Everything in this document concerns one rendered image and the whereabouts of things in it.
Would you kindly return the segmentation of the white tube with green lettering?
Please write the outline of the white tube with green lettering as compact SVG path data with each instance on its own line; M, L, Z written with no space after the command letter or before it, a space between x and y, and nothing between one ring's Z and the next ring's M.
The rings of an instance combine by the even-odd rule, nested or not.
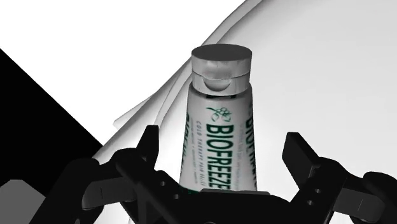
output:
M252 51L233 44L192 50L179 184L255 191Z

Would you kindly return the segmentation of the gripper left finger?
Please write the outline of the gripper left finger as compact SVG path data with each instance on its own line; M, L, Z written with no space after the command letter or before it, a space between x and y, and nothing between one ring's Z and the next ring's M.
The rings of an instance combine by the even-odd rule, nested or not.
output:
M136 224L187 224L185 191L154 165L159 128L149 125L136 148L100 164L92 158L66 166L29 224L94 224L104 206L119 203Z

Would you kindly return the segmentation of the white toilet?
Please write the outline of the white toilet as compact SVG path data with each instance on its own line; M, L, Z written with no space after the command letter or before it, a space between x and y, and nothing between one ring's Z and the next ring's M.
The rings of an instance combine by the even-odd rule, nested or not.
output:
M134 147L160 127L157 169L179 178L191 51L231 43L253 53L251 85L258 189L290 200L298 188L282 161L288 132L349 172L397 179L397 0L185 1L174 21L135 42L124 126L95 157ZM397 184L391 185L397 197Z

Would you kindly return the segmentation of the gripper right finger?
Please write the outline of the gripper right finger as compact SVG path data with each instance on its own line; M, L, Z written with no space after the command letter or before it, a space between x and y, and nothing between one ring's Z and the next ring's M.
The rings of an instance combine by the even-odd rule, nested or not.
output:
M397 224L397 179L369 171L363 177L319 157L297 132L288 132L282 160L299 191L291 200L299 224L330 224L334 213L354 224Z

